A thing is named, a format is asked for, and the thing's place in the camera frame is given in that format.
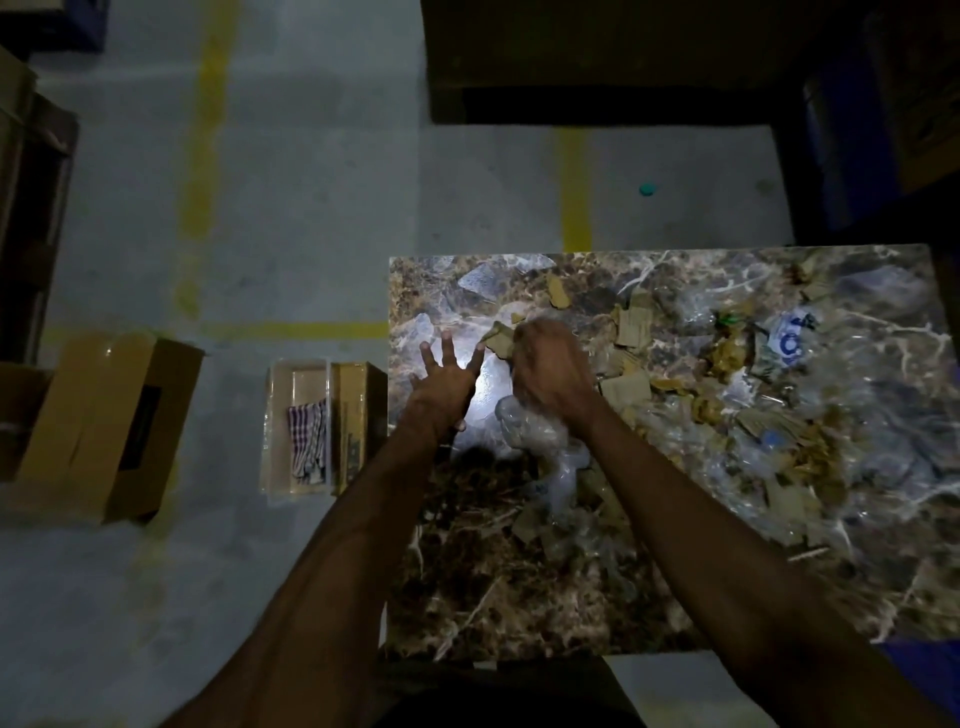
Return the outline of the clear plastic tray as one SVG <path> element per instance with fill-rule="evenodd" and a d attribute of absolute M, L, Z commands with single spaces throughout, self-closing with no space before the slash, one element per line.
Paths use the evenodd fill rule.
<path fill-rule="evenodd" d="M 279 359 L 266 379 L 260 488 L 270 504 L 332 493 L 330 361 Z"/>

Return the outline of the person's right forearm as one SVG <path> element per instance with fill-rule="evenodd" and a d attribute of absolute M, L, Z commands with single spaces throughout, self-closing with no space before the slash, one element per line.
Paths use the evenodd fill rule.
<path fill-rule="evenodd" d="M 676 600 L 780 728 L 955 728 L 813 580 L 587 389 L 560 417 L 589 448 Z"/>

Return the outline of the large dark cardboard box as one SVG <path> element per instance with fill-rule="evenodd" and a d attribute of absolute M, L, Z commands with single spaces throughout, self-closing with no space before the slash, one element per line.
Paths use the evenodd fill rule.
<path fill-rule="evenodd" d="M 420 0 L 438 124 L 765 124 L 833 0 Z"/>

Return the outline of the person's left forearm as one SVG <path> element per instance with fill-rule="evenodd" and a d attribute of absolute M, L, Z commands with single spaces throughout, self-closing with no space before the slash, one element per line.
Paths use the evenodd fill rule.
<path fill-rule="evenodd" d="M 442 443 L 462 413 L 407 405 L 387 442 L 322 519 L 258 625 L 159 728 L 357 728 L 380 620 Z"/>

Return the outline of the checked cloth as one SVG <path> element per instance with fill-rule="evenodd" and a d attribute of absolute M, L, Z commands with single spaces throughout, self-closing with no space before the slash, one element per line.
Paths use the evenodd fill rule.
<path fill-rule="evenodd" d="M 328 403 L 325 399 L 286 409 L 291 440 L 291 473 L 300 484 L 326 482 Z"/>

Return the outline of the person's dark shorts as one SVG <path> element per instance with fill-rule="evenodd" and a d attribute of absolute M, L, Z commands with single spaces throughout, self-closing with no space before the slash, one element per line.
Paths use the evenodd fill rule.
<path fill-rule="evenodd" d="M 599 657 L 379 664 L 363 728 L 647 728 Z"/>

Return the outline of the clear plastic wrap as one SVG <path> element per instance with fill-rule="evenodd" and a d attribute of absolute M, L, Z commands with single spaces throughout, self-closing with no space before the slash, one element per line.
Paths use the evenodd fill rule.
<path fill-rule="evenodd" d="M 537 475 L 525 486 L 534 504 L 555 524 L 569 521 L 578 474 L 592 463 L 587 446 L 557 418 L 527 407 L 512 394 L 499 399 L 494 415 L 505 444 L 534 459 Z"/>

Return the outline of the person's left hand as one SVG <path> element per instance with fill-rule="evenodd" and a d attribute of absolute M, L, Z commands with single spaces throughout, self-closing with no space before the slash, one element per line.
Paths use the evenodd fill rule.
<path fill-rule="evenodd" d="M 424 365 L 422 390 L 410 394 L 403 412 L 404 422 L 411 422 L 429 431 L 438 442 L 444 442 L 466 427 L 465 417 L 475 393 L 476 382 L 486 355 L 480 342 L 474 346 L 464 366 L 445 370 L 442 354 L 437 359 L 428 342 L 419 345 Z"/>

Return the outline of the person's right hand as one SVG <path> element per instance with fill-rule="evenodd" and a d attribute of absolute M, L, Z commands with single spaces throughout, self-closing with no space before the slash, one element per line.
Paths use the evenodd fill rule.
<path fill-rule="evenodd" d="M 561 421 L 570 430 L 578 429 L 589 417 L 599 397 L 589 358 L 573 332 L 561 321 L 548 322 L 548 377 L 535 392 L 515 392 L 524 406 Z"/>

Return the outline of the open brown cardboard box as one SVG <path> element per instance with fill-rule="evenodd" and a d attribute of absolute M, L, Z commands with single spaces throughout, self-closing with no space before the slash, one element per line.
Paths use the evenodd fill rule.
<path fill-rule="evenodd" d="M 79 335 L 54 370 L 0 362 L 0 513 L 102 526 L 162 507 L 205 353 Z"/>

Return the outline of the narrow brown cardboard box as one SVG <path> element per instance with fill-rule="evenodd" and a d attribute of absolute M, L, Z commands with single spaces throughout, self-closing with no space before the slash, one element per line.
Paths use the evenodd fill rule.
<path fill-rule="evenodd" d="M 335 362 L 331 383 L 332 489 L 339 497 L 387 438 L 388 376 L 370 362 Z"/>

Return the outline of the spread clear plastic sheets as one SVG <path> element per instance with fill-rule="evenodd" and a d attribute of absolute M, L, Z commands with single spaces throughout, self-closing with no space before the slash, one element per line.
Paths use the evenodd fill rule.
<path fill-rule="evenodd" d="M 960 565 L 960 371 L 927 247 L 403 256 L 390 379 L 535 318 L 767 539 L 862 570 Z"/>

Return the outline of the pile of brown cardboard scraps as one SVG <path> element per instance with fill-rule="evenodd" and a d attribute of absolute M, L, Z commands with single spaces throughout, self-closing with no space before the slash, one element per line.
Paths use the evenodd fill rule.
<path fill-rule="evenodd" d="M 828 315 L 813 305 L 817 265 L 784 252 L 521 256 L 502 297 L 517 307 L 514 325 L 569 324 L 614 411 L 763 537 L 797 560 L 853 559 L 844 518 L 862 426 L 834 378 Z M 819 321 L 804 358 L 752 375 L 755 325 L 797 307 Z M 716 326 L 725 310 L 749 324 L 725 335 Z"/>

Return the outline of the brown cardboard scrap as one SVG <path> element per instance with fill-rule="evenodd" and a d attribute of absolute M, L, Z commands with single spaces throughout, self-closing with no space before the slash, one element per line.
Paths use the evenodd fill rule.
<path fill-rule="evenodd" d="M 481 337 L 481 344 L 497 358 L 510 361 L 513 357 L 516 330 L 502 321 L 494 321 Z"/>

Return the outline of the blue and white plastic wrapper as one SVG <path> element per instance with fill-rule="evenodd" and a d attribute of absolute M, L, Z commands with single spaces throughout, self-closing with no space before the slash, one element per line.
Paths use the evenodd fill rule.
<path fill-rule="evenodd" d="M 808 306 L 794 307 L 755 324 L 750 373 L 770 379 L 803 361 L 818 324 Z"/>

